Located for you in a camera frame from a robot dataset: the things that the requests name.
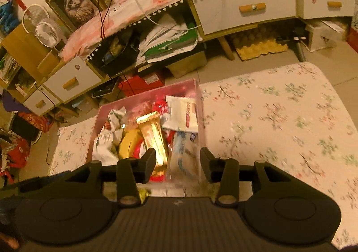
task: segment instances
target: black device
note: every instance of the black device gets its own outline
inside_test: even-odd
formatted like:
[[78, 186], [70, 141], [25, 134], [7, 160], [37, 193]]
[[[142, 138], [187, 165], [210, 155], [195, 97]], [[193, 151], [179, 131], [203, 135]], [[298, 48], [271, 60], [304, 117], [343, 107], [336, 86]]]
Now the black device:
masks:
[[[92, 161], [47, 182], [34, 179], [0, 191], [16, 205], [14, 220], [24, 238], [21, 252], [90, 251], [299, 251], [334, 252], [330, 243], [341, 222], [330, 197], [274, 165], [239, 165], [202, 148], [210, 198], [154, 198], [142, 204], [136, 183], [148, 182], [155, 150], [116, 166]], [[102, 184], [117, 183], [117, 202]], [[239, 182], [253, 195], [239, 201]]]

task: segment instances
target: cat picture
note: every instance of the cat picture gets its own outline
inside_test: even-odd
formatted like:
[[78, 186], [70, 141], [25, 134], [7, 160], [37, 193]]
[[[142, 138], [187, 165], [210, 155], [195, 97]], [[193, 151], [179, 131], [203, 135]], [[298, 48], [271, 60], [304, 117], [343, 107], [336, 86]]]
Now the cat picture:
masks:
[[88, 22], [98, 11], [91, 0], [63, 0], [63, 8], [76, 27]]

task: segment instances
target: blue toy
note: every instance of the blue toy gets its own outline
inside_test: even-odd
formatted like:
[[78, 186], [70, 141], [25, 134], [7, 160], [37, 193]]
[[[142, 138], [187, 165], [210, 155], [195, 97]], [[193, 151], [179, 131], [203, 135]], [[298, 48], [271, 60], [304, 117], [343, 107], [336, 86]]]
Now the blue toy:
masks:
[[13, 14], [13, 3], [14, 0], [10, 0], [8, 3], [0, 6], [0, 26], [6, 35], [20, 24], [17, 17]]

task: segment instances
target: charger cable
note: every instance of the charger cable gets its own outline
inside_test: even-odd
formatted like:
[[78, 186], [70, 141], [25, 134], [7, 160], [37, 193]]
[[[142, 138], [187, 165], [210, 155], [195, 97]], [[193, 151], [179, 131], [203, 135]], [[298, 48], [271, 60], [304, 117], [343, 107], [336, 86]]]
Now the charger cable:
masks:
[[147, 15], [147, 14], [144, 12], [144, 10], [143, 10], [142, 6], [139, 4], [138, 0], [135, 0], [135, 2], [137, 3], [137, 6], [138, 6], [138, 8], [140, 9], [140, 11], [142, 12], [142, 14], [144, 14], [145, 17], [146, 17], [148, 20], [150, 20], [150, 21], [151, 21], [152, 23], [154, 23], [155, 25], [158, 25], [158, 26], [160, 26], [160, 27], [162, 27], [162, 28], [164, 28], [164, 29], [168, 29], [168, 30], [172, 30], [172, 31], [188, 31], [188, 30], [197, 29], [197, 28], [199, 28], [199, 27], [201, 27], [201, 26], [203, 25], [203, 24], [200, 24], [200, 25], [198, 25], [198, 26], [195, 26], [195, 27], [189, 28], [189, 29], [185, 29], [185, 30], [177, 30], [177, 29], [168, 28], [168, 27], [166, 27], [166, 26], [160, 25], [160, 24], [158, 24], [157, 22], [153, 21], [153, 20], [149, 17], [149, 15]]

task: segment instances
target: stack of papers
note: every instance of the stack of papers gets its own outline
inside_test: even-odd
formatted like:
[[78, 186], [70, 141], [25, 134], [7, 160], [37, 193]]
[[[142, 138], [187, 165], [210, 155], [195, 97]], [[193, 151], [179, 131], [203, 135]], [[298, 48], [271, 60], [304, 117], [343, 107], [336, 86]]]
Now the stack of papers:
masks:
[[198, 43], [194, 22], [180, 18], [178, 23], [168, 14], [158, 24], [142, 34], [137, 63], [162, 61], [180, 53], [191, 51]]

